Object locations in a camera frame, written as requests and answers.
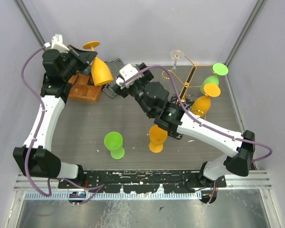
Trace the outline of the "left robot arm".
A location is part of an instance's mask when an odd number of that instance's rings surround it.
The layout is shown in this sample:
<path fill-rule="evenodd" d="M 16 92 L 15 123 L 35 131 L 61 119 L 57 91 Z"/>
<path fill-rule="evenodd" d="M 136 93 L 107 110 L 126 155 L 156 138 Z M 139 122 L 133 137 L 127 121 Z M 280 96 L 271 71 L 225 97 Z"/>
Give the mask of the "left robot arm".
<path fill-rule="evenodd" d="M 52 154 L 52 138 L 71 90 L 70 78 L 85 70 L 96 56 L 96 51 L 79 50 L 71 45 L 65 52 L 52 48 L 43 53 L 42 64 L 46 72 L 41 92 L 37 94 L 39 111 L 23 146 L 13 151 L 13 157 L 23 175 L 66 178 L 74 188 L 81 188 L 85 184 L 81 165 L 62 162 Z"/>

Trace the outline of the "orange plastic goblet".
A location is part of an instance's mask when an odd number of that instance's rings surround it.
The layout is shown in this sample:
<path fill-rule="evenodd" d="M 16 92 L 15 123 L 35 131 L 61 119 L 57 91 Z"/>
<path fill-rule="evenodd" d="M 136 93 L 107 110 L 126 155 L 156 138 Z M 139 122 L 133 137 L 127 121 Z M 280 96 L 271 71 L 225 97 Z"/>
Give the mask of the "orange plastic goblet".
<path fill-rule="evenodd" d="M 166 130 L 161 129 L 158 125 L 154 125 L 149 130 L 149 149 L 153 153 L 159 153 L 163 150 L 164 142 L 168 137 Z"/>
<path fill-rule="evenodd" d="M 108 66 L 99 57 L 95 57 L 91 64 L 91 76 L 95 86 L 102 86 L 113 81 Z"/>
<path fill-rule="evenodd" d="M 194 115 L 206 118 L 207 112 L 211 107 L 211 97 L 218 97 L 221 94 L 219 86 L 215 84 L 206 84 L 204 86 L 204 95 L 195 100 L 191 107 Z"/>

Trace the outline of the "green plastic goblet front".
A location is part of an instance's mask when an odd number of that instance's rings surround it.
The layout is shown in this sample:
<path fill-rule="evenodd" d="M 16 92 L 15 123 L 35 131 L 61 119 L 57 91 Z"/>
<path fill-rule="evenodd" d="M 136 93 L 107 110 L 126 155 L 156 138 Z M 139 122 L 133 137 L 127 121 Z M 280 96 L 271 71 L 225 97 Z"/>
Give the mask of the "green plastic goblet front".
<path fill-rule="evenodd" d="M 110 132 L 104 138 L 104 145 L 110 151 L 111 157 L 118 160 L 123 158 L 123 137 L 119 132 Z"/>

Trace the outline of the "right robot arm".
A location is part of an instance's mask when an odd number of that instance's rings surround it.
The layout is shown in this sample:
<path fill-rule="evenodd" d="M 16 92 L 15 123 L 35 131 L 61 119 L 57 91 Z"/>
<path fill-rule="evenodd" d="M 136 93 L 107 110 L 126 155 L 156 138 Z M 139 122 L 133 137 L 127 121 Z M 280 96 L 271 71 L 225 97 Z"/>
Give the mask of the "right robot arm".
<path fill-rule="evenodd" d="M 145 115 L 172 137 L 188 135 L 224 153 L 202 164 L 197 178 L 202 186 L 212 187 L 218 178 L 229 173 L 247 177 L 255 151 L 254 133 L 219 127 L 189 112 L 183 103 L 170 102 L 169 92 L 159 82 L 152 82 L 154 76 L 150 69 L 152 67 L 144 63 L 137 67 L 125 65 L 119 71 L 113 90 L 122 97 L 135 98 Z"/>

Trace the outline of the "clear wine glass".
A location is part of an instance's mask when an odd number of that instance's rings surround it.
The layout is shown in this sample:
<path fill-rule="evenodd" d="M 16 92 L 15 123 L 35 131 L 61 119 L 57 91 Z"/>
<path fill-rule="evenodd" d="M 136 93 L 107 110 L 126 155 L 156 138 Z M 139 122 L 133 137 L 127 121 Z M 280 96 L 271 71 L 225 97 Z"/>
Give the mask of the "clear wine glass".
<path fill-rule="evenodd" d="M 174 60 L 174 65 L 171 68 L 171 71 L 175 73 L 176 72 L 177 62 L 184 58 L 184 52 L 181 51 L 181 50 L 172 50 L 170 52 L 170 56 Z"/>

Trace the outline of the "green plastic goblet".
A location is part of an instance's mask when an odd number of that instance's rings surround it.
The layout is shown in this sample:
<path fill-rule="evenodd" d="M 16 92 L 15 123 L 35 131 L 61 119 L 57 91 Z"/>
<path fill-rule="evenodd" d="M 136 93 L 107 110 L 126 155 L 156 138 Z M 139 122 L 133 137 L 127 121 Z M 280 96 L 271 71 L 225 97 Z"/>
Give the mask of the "green plastic goblet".
<path fill-rule="evenodd" d="M 229 72 L 228 67 L 223 63 L 216 63 L 212 66 L 212 72 L 214 75 L 207 77 L 202 83 L 200 88 L 201 92 L 204 93 L 204 86 L 206 84 L 219 85 L 219 76 L 226 76 Z"/>
<path fill-rule="evenodd" d="M 110 132 L 104 138 L 104 145 L 110 151 L 111 157 L 118 160 L 123 158 L 123 137 L 119 132 Z"/>

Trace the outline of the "gold wine glass rack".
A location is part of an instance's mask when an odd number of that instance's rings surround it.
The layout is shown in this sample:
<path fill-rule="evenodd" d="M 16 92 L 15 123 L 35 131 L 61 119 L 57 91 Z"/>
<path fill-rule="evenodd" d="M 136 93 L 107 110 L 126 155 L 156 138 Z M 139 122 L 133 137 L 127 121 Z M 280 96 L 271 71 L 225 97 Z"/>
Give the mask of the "gold wine glass rack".
<path fill-rule="evenodd" d="M 173 103 L 175 103 L 176 105 L 179 105 L 180 103 L 183 104 L 185 106 L 185 108 L 188 110 L 188 111 L 191 111 L 191 107 L 193 105 L 193 103 L 195 102 L 194 100 L 190 100 L 190 99 L 187 99 L 186 98 L 186 93 L 188 91 L 189 88 L 201 88 L 202 86 L 200 85 L 197 85 L 197 86 L 190 86 L 190 83 L 193 79 L 193 76 L 195 74 L 195 71 L 199 65 L 199 62 L 198 61 L 195 61 L 194 63 L 186 56 L 184 55 L 184 58 L 186 58 L 191 64 L 192 64 L 192 68 L 191 68 L 191 71 L 186 79 L 185 82 L 183 82 L 176 74 L 176 72 L 172 72 L 171 70 L 168 70 L 170 74 L 173 74 L 180 82 L 181 84 L 183 85 L 183 88 L 179 94 L 180 98 L 181 98 L 181 102 L 178 101 L 176 95 L 173 95 L 172 96 L 172 99 L 171 101 Z M 169 136 L 175 138 L 175 139 L 182 139 L 183 137 L 183 134 L 179 134 L 179 133 L 168 133 Z"/>

